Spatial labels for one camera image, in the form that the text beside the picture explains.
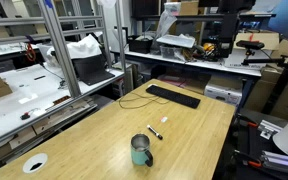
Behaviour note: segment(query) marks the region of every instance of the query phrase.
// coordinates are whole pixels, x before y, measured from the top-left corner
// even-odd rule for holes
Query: black keyboard
[[[149,88],[146,89],[146,92],[168,99],[170,101],[174,101],[176,103],[182,104],[184,106],[188,106],[191,108],[197,108],[198,104],[200,103],[201,100],[177,93],[174,91],[170,91],[168,89],[164,89],[158,86],[150,86]]]

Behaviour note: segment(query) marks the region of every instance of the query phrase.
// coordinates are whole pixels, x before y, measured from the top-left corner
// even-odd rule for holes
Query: green mug
[[[134,164],[153,166],[150,139],[145,134],[136,134],[131,140],[131,156]]]

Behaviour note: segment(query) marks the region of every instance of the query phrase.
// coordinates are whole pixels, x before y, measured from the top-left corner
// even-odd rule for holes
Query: wooden table
[[[149,84],[199,98],[201,103],[192,109],[162,98],[156,100],[161,104],[150,102],[133,94],[152,97],[145,92]],[[112,103],[2,167],[0,179],[211,179],[234,107],[158,80],[127,94],[121,105],[132,108],[146,103],[137,109]],[[165,123],[160,121],[162,116],[168,117]],[[164,139],[155,137],[147,124]],[[130,140],[137,133],[150,138],[152,167],[132,163]],[[25,174],[24,163],[38,153],[46,153],[48,161],[40,170]]]

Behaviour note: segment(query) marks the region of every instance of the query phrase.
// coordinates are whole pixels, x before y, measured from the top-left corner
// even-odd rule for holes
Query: mug
[[[131,140],[131,156],[134,164],[148,167],[153,165],[153,156],[150,152],[150,139],[145,134],[136,134]]]

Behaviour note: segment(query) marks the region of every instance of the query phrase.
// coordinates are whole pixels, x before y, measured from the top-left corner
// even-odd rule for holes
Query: keyboard
[[[155,96],[159,96],[165,99],[168,99],[170,101],[182,104],[184,106],[188,106],[190,108],[197,108],[199,105],[200,101],[199,99],[177,93],[174,91],[170,91],[168,89],[164,89],[158,86],[150,86],[149,88],[146,89],[146,92],[153,94]]]
[[[187,37],[180,37],[180,36],[173,36],[173,35],[165,35],[163,37],[158,38],[156,41],[160,43],[164,43],[164,44],[174,45],[174,46],[192,48],[194,45],[195,39],[187,38]]]

